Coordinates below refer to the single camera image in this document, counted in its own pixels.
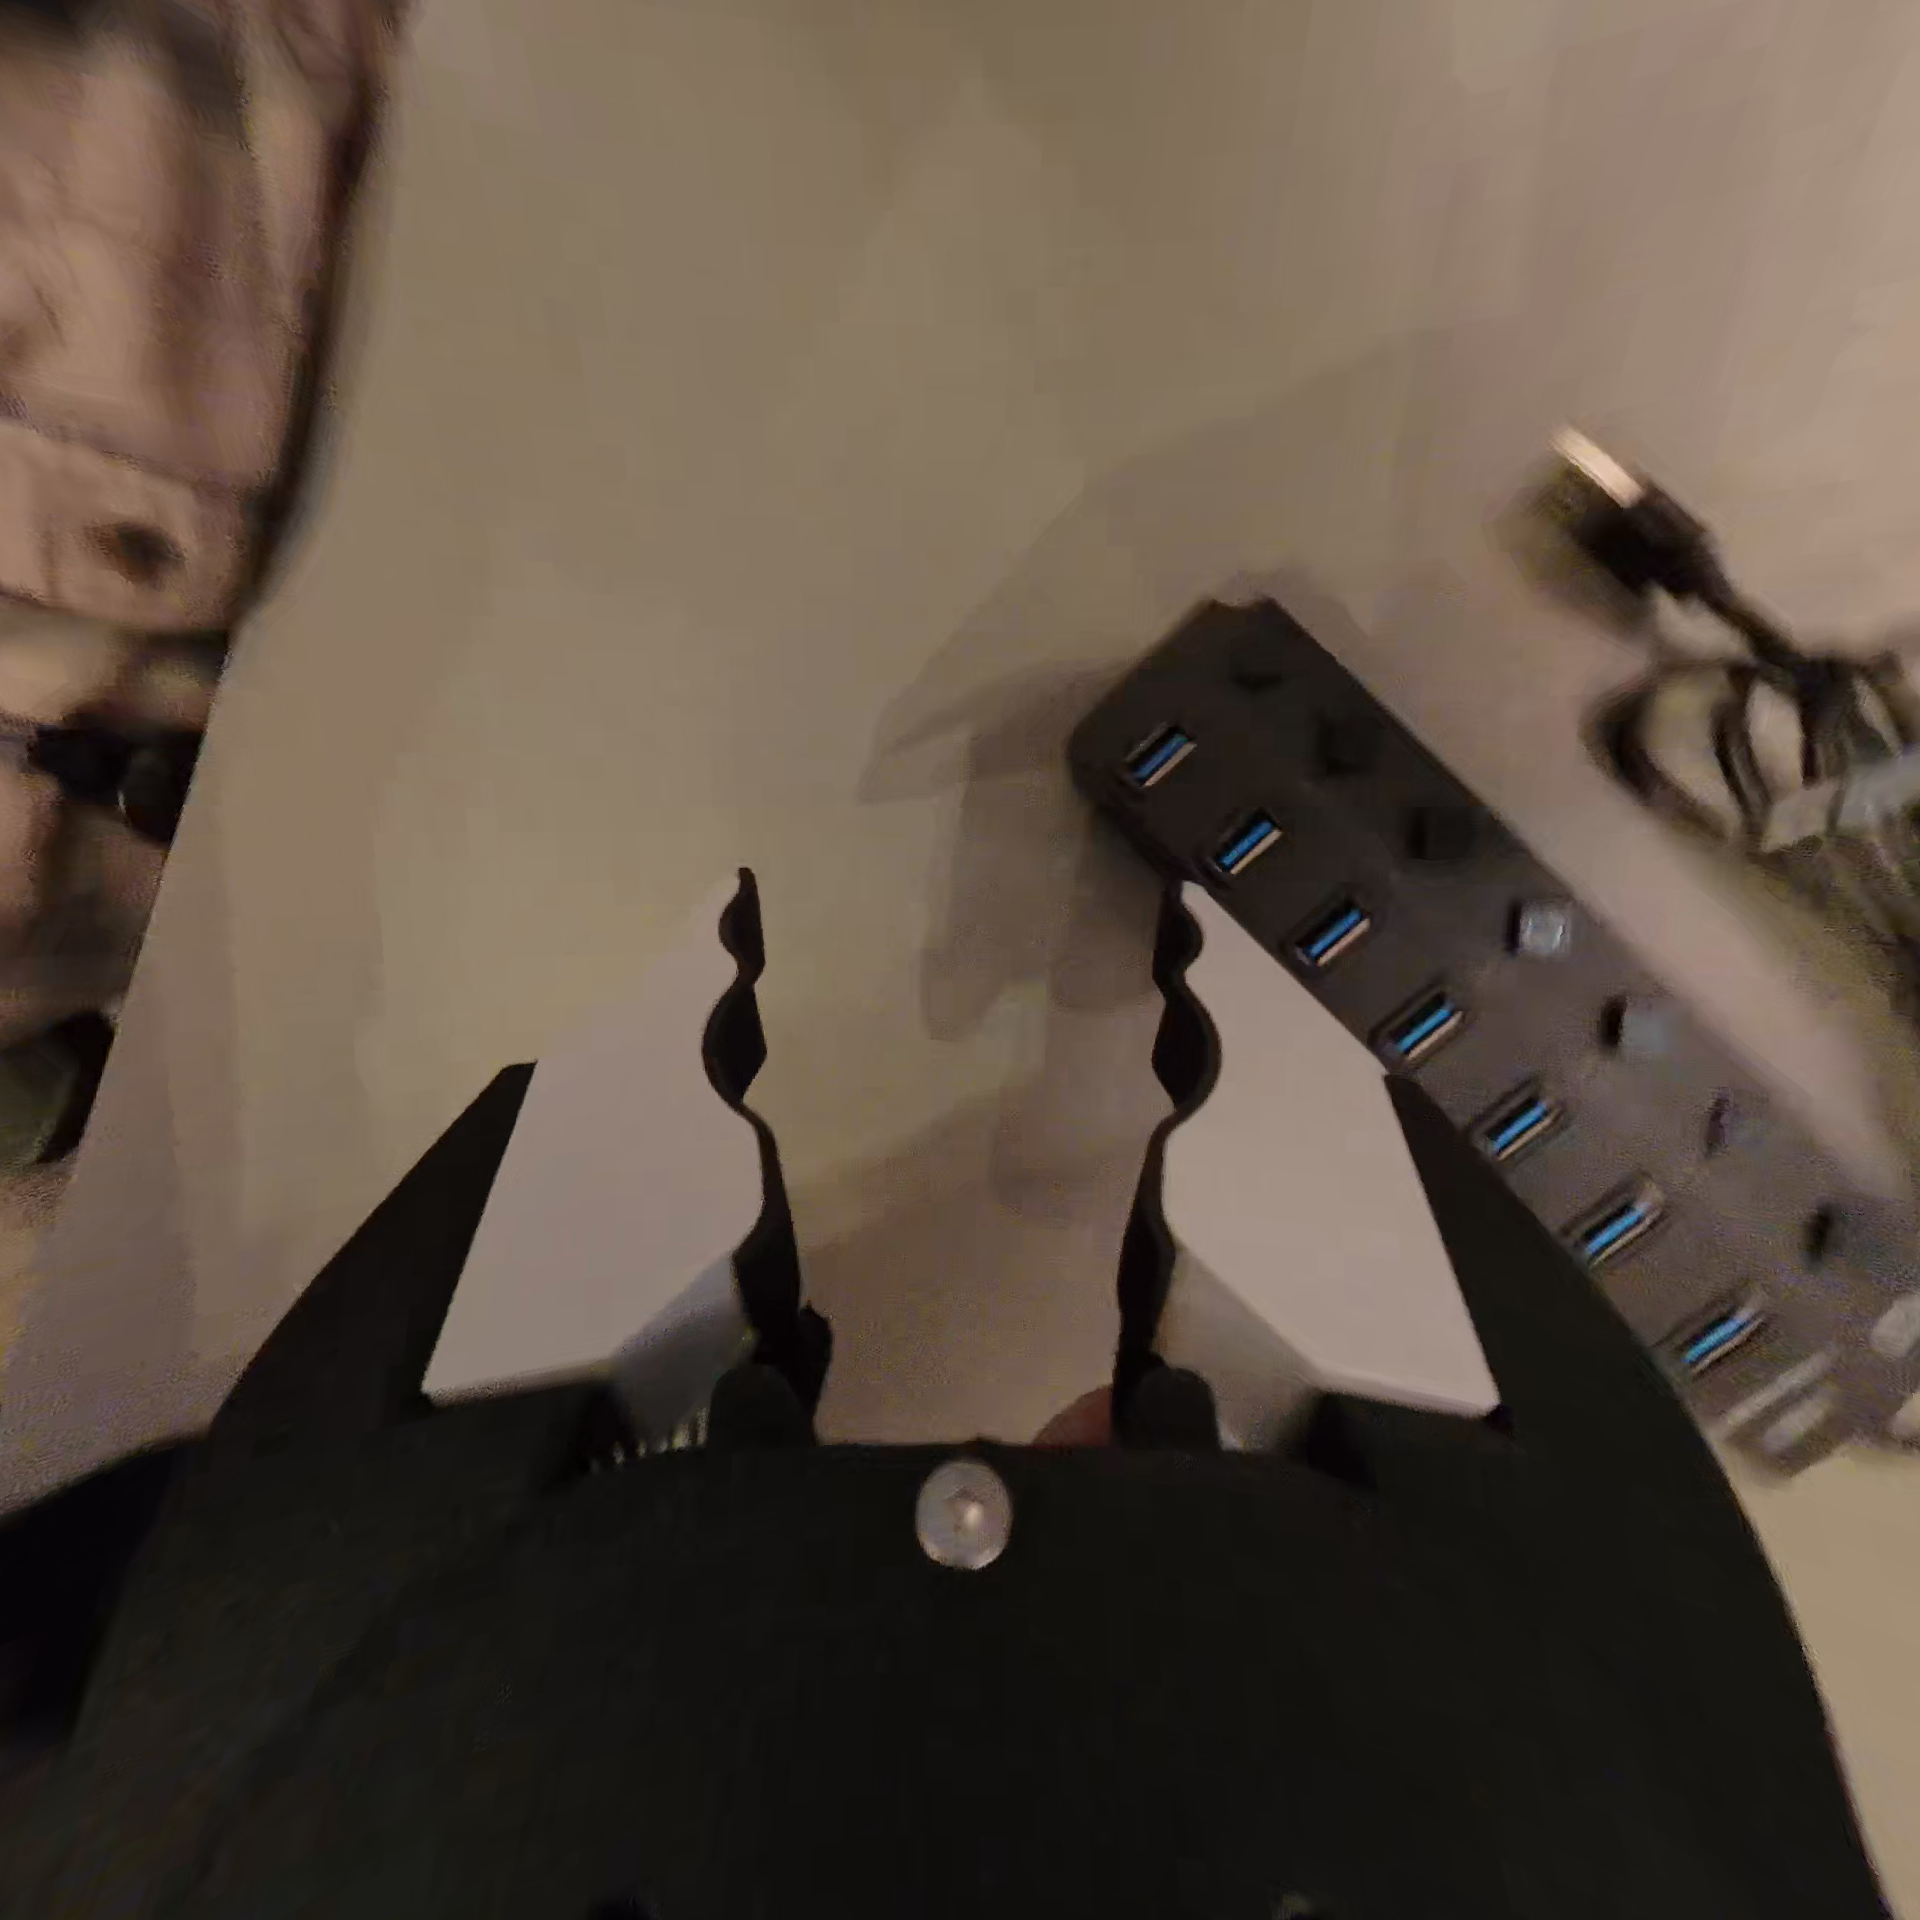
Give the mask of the black seven-port usb hub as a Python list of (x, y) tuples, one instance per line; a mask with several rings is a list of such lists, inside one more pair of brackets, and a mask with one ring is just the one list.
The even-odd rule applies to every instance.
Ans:
[(1421, 1088), (1724, 1442), (1916, 1450), (1916, 1219), (1270, 601), (1070, 731), (1090, 807)]

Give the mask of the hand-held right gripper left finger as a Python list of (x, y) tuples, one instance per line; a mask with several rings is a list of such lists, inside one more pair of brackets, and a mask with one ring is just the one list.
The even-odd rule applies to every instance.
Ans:
[(541, 1056), (424, 1371), (432, 1401), (590, 1380), (632, 1420), (702, 1420), (728, 1371), (762, 1363), (817, 1411), (832, 1332), (753, 1106), (763, 964), (740, 868)]

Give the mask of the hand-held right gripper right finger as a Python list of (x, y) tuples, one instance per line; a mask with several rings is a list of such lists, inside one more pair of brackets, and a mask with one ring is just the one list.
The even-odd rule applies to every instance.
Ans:
[(1226, 1444), (1278, 1444), (1325, 1395), (1492, 1412), (1380, 1063), (1194, 883), (1152, 970), (1169, 1114), (1120, 1244), (1116, 1420), (1161, 1364), (1206, 1385)]

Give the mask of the person's tan shirt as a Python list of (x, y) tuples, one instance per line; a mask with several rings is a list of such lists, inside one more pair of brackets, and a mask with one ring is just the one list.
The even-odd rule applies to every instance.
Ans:
[(3, 4), (3, 1169), (77, 1148), (413, 4)]

